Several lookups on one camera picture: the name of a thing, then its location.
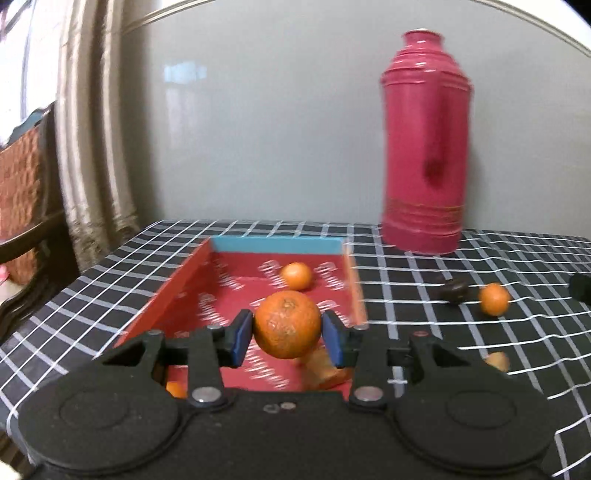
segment chair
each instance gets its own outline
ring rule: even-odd
[[[0,264],[25,286],[0,305],[0,343],[80,274],[63,209],[53,105],[39,113],[0,151]],[[16,470],[28,464],[7,437],[0,437],[0,459]]]

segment tangerine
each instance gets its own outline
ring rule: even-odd
[[[180,382],[166,382],[166,390],[175,398],[187,398],[187,390]]]
[[[320,339],[320,310],[303,293],[282,290],[269,295],[255,312],[254,337],[275,358],[298,358]]]
[[[503,315],[507,311],[510,299],[511,295],[500,283],[491,283],[480,290],[480,308],[493,317]]]
[[[302,262],[293,262],[281,270],[281,278],[290,290],[305,290],[312,285],[312,269]]]

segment black plaid tablecloth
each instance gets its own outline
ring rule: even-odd
[[[84,272],[0,348],[0,421],[19,440],[18,409],[42,383],[114,344],[160,285],[210,235],[341,236],[353,245],[368,318],[390,337],[429,329],[474,356],[504,351],[518,381],[541,390],[560,416],[544,469],[591,478],[591,310],[570,298],[573,272],[591,271],[591,242],[579,237],[466,230],[442,257],[384,245],[379,228],[311,222],[158,222]],[[438,299],[446,278],[499,282],[511,306],[485,317],[474,296],[459,307]],[[396,395],[405,388],[392,369]]]

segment metal screw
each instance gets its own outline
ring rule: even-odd
[[[359,387],[353,392],[355,398],[361,401],[378,401],[384,396],[384,392],[381,388],[371,387],[369,385]]]
[[[283,408],[283,410],[295,410],[297,405],[292,401],[285,401],[279,406]]]
[[[281,407],[276,403],[269,403],[268,405],[265,405],[262,409],[267,413],[279,413]]]
[[[199,403],[213,403],[222,398],[222,392],[216,387],[200,387],[193,390],[191,396]]]

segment red tray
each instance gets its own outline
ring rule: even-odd
[[[268,295],[284,290],[279,276],[288,263],[300,261],[315,272],[305,293],[321,311],[332,309],[346,325],[367,321],[349,246],[338,238],[266,238],[217,236],[204,241],[131,323],[117,345],[150,329],[168,338],[189,335],[208,324],[229,325],[241,309],[256,310]],[[260,350],[254,339],[240,368],[222,368],[226,387],[249,390],[303,390],[297,362]],[[170,367],[167,381],[186,390],[187,368]],[[335,387],[344,394],[350,382]]]

